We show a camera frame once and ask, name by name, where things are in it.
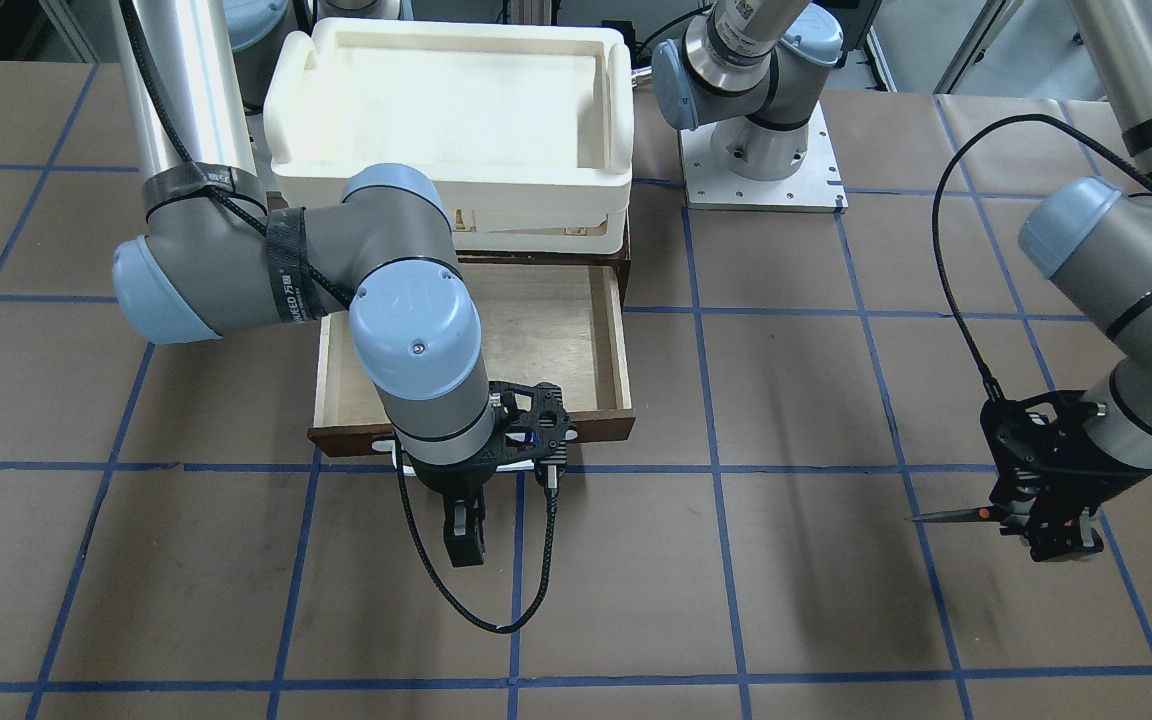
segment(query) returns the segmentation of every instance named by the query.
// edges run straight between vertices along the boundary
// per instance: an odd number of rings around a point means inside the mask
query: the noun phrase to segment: light blue cap
[[[256,45],[282,22],[291,0],[225,0],[225,24],[234,53]]]
[[[145,236],[129,240],[114,251],[114,293],[127,321],[152,343],[220,338],[180,297],[150,252]]]
[[[655,90],[660,114],[669,127],[700,127],[685,60],[679,54],[679,45],[673,40],[662,41],[652,50],[652,88]]]
[[[435,206],[444,219],[452,225],[452,219],[447,217],[444,209],[444,199],[438,196],[438,188],[434,181],[425,176],[425,173],[412,168],[411,165],[401,162],[379,162],[356,174],[344,183],[344,190],[340,194],[340,202],[349,200],[349,196],[365,187],[396,187],[399,190],[407,190],[424,197],[430,205]]]
[[[1076,179],[1029,214],[1020,227],[1020,249],[1051,279],[1120,197],[1123,191],[1105,179]]]
[[[371,382],[402,400],[447,395],[483,351],[470,291],[432,260],[399,260],[364,278],[349,304],[349,331]]]
[[[810,63],[832,68],[842,56],[842,26],[829,10],[812,3],[785,31],[781,44]]]

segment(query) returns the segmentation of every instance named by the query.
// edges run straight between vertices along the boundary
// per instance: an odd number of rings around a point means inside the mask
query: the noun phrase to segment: brown wooden box
[[[483,319],[488,378],[563,389],[576,438],[630,435],[634,406],[616,272],[607,265],[462,265]],[[311,441],[331,457],[388,454],[393,438],[370,379],[353,354],[348,314],[323,319]]]

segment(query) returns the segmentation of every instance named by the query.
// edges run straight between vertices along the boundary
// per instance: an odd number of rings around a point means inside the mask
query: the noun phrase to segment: white mounting plate
[[[808,152],[803,167],[782,181],[753,181],[728,170],[708,145],[717,123],[682,131],[682,174],[687,206],[703,210],[776,210],[782,213],[835,213],[847,210],[847,192],[838,174],[829,131],[817,103],[808,120]]]

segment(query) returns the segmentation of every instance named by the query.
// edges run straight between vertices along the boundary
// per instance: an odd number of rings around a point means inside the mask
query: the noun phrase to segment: white plastic bin
[[[611,29],[321,20],[285,41],[265,135],[293,206],[406,162],[433,179],[462,250],[622,247],[634,106]]]

